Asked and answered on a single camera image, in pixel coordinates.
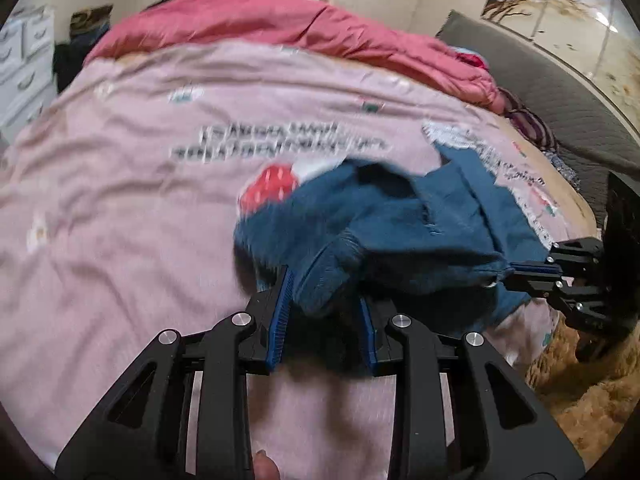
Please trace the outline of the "operator hand under gripper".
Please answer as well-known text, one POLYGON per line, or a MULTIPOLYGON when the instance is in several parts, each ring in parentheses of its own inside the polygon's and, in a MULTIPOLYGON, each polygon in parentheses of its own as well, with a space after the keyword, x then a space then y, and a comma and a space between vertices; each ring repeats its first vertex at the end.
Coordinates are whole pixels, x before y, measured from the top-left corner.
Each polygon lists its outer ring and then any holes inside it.
POLYGON ((280 480, 280 470, 265 450, 253 456, 254 477, 256 480, 280 480))

